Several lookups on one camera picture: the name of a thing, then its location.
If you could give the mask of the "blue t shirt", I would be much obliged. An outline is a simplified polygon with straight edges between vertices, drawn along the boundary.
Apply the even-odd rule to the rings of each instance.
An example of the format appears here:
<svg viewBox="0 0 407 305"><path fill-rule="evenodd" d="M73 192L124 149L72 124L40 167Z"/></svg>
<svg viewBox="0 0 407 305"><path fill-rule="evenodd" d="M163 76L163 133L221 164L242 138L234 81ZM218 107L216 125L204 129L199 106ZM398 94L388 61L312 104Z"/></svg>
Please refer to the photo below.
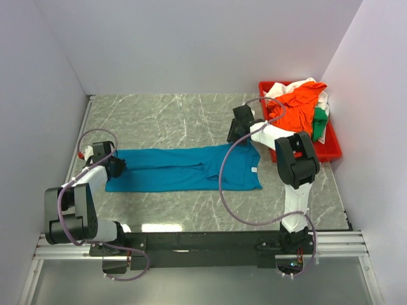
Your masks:
<svg viewBox="0 0 407 305"><path fill-rule="evenodd" d="M184 149L124 149L122 175L106 184L109 193L217 191L219 171L226 191L261 189L257 175L260 155L251 144L237 145L222 165L230 144Z"/></svg>

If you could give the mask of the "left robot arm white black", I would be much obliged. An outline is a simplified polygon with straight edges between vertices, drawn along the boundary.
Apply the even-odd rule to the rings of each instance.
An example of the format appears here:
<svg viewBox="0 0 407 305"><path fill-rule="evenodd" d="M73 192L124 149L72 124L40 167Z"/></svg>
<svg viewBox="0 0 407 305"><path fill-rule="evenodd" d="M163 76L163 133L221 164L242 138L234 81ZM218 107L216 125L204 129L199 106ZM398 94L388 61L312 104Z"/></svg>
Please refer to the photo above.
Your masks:
<svg viewBox="0 0 407 305"><path fill-rule="evenodd" d="M116 157L111 141L96 142L80 157L86 161L71 182L45 191L45 238L51 245L73 240L104 242L112 255L122 254L127 239L121 224L97 217L93 195L123 173L125 160Z"/></svg>

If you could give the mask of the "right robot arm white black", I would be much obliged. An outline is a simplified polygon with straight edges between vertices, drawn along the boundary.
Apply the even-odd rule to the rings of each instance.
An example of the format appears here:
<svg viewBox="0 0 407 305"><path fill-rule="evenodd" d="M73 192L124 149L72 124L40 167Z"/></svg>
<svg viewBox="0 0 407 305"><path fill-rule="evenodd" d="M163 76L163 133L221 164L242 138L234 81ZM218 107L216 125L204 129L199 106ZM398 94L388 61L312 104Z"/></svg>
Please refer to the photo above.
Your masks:
<svg viewBox="0 0 407 305"><path fill-rule="evenodd" d="M227 141L234 149L248 139L276 153L277 171L285 185L284 214L279 217L279 246L292 254L308 243L308 198L320 165L307 132L290 132L267 121L255 120L251 108L233 109Z"/></svg>

